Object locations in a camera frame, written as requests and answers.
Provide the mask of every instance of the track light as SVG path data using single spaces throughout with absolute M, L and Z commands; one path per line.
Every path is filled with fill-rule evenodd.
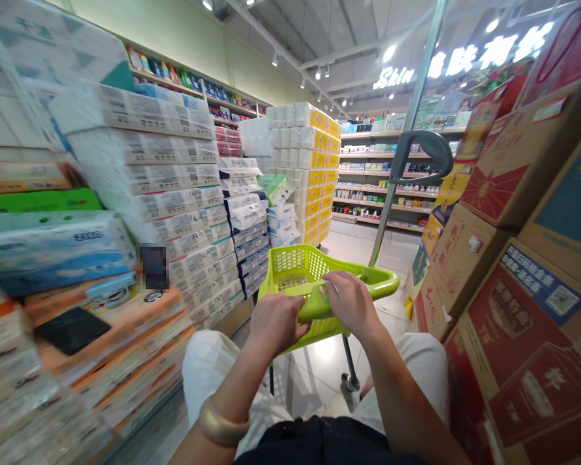
M 390 45 L 383 54 L 383 62 L 386 63 L 392 59 L 394 52 L 396 51 L 396 45 Z
M 486 26 L 486 32 L 493 32 L 495 29 L 497 29 L 498 25 L 499 25 L 499 19 L 495 19 L 494 21 L 491 21 L 489 23 L 489 25 Z

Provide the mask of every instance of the aisle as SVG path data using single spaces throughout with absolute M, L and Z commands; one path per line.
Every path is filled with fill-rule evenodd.
M 332 222 L 331 233 L 322 243 L 322 251 L 341 260 L 367 264 L 370 260 L 376 226 Z M 420 237 L 387 231 L 383 238 L 378 265 L 400 276 L 400 287 L 392 296 L 375 302 L 379 317 L 394 341 L 409 326 L 404 315 L 404 284 L 419 248 Z M 233 337 L 242 347 L 249 335 L 247 322 Z M 349 338 L 355 370 L 363 383 L 370 367 L 363 349 L 354 336 Z M 340 375 L 349 370 L 341 336 L 336 336 L 279 356 L 274 362 L 276 398 L 293 417 L 310 415 L 332 401 L 340 392 Z M 187 434 L 185 402 L 178 391 L 139 433 L 126 443 L 109 462 L 111 465 L 164 465 Z

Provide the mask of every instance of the cart pole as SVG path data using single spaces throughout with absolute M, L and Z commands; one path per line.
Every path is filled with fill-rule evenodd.
M 422 93 L 424 91 L 424 85 L 426 84 L 426 78 L 428 77 L 428 70 L 431 66 L 431 61 L 433 60 L 433 54 L 435 50 L 435 44 L 437 43 L 437 38 L 439 36 L 439 31 L 443 24 L 443 19 L 445 17 L 445 10 L 447 8 L 448 0 L 437 0 L 437 5 L 434 9 L 433 22 L 431 23 L 431 29 L 428 33 L 428 38 L 426 41 L 426 49 L 424 50 L 424 56 L 422 57 L 422 64 L 420 65 L 420 70 L 418 72 L 418 79 L 415 81 L 415 88 L 413 89 L 413 95 L 411 96 L 411 101 L 409 102 L 409 110 L 407 111 L 407 119 L 405 119 L 405 125 L 403 127 L 403 132 L 407 132 L 413 129 L 415 123 L 415 117 L 418 113 L 418 107 L 420 106 L 420 100 L 422 98 Z M 401 153 L 398 152 L 400 145 L 396 149 L 396 154 L 394 157 L 408 157 L 409 152 Z M 398 187 L 398 183 L 392 182 L 397 178 L 397 173 L 392 170 L 389 177 L 389 186 L 387 189 L 387 195 L 385 197 L 385 203 L 381 211 L 381 221 L 379 222 L 379 229 L 376 231 L 376 239 L 374 240 L 374 247 L 372 248 L 372 256 L 370 257 L 370 263 L 368 266 L 373 267 L 379 258 L 379 252 L 381 251 L 381 243 L 383 242 L 383 234 L 385 234 L 385 226 L 387 225 L 387 220 L 389 218 L 389 213 L 392 209 L 392 202 L 394 200 L 394 193 Z

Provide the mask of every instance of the qr code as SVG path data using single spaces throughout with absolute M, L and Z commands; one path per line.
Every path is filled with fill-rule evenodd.
M 547 299 L 547 305 L 558 315 L 564 316 L 578 301 L 579 297 L 564 286 L 559 285 Z

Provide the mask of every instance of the woman's left hand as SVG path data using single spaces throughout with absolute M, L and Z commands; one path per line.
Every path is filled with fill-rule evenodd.
M 250 335 L 246 344 L 254 344 L 273 360 L 310 331 L 312 322 L 297 324 L 297 313 L 304 298 L 283 293 L 264 296 L 252 311 Z

